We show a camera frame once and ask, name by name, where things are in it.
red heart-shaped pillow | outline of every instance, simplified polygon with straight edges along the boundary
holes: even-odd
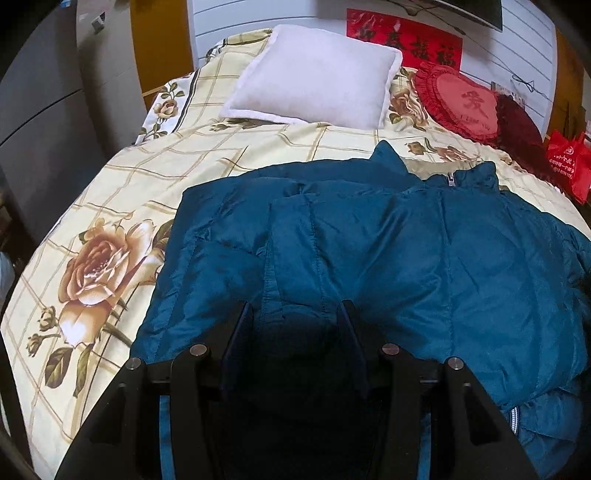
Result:
[[[429,115],[465,138],[495,146],[496,94],[444,65],[422,63],[415,87]]]

plaid pattern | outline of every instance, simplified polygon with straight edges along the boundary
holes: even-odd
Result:
[[[220,107],[241,72],[265,47],[269,34],[270,30],[261,30],[230,37],[204,68],[177,79],[178,88],[186,89],[187,95],[182,105],[178,102],[177,118],[167,119],[166,128],[161,127],[167,135],[114,156],[40,245],[19,280],[1,333],[11,358],[35,469],[41,478],[53,478],[82,421],[128,358],[128,342],[121,339],[134,339],[154,288],[153,281],[146,281],[132,291],[125,290],[92,346],[88,347],[88,342],[72,345],[69,370],[61,372],[61,384],[48,386],[55,382],[51,376],[48,381],[48,366],[53,375],[56,371],[56,357],[52,355],[67,346],[64,300],[59,293],[62,279],[75,266],[69,262],[83,255],[84,242],[92,238],[93,229],[103,228],[100,225],[117,226],[116,231],[126,232],[130,249],[135,245],[134,235],[139,235],[138,225],[143,226],[151,245],[162,245],[164,226],[174,218],[181,195],[190,186],[277,163],[367,158],[380,140],[387,140],[403,158],[413,160],[493,161],[502,185],[591,237],[589,227],[566,197],[520,171],[505,153],[452,134],[428,116],[418,118],[426,112],[421,113],[411,88],[414,72],[410,69],[401,72],[392,84],[393,98],[404,98],[406,107],[397,107],[393,100],[392,114],[379,131],[323,123],[275,125],[219,119]],[[148,117],[146,130],[152,121],[154,118]],[[32,340],[37,339],[35,334],[47,335],[40,328],[45,328],[43,319],[51,317],[52,307],[60,324],[52,330],[56,333],[36,345]],[[85,381],[79,385],[80,365],[85,362]]]

zipper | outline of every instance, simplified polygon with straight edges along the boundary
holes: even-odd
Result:
[[[519,432],[519,407],[511,410],[511,430],[513,430],[513,435],[517,435]]]

blue fabric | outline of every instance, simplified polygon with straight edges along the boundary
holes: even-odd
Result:
[[[284,164],[186,190],[131,354],[171,359],[247,300],[259,371],[304,389],[336,384],[324,365],[336,306],[351,299],[388,340],[418,358],[463,358],[502,411],[519,406],[519,439],[552,475],[580,428],[591,244],[500,191],[492,163],[454,177],[454,187],[421,181],[383,141],[368,160]],[[301,375],[306,359],[312,377]],[[161,420],[172,478],[166,404]],[[421,479],[427,435],[428,422]]]

bed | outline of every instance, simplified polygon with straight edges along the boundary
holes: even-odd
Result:
[[[41,478],[53,478],[81,423],[128,359],[165,260],[181,195],[190,186],[279,162],[367,158],[386,140],[407,166],[417,160],[492,161],[502,188],[591,238],[577,209],[552,185],[503,151],[435,123],[418,100],[412,69],[401,69],[392,83],[384,129],[218,118],[239,75],[270,34],[231,36],[212,49],[198,72],[168,82],[136,144],[100,171],[20,278],[1,333]],[[96,237],[99,247],[92,242],[91,248],[89,240]],[[96,278],[106,265],[112,272],[107,287]],[[77,281],[85,285],[83,294],[74,291]],[[109,307],[97,306],[97,298]]]

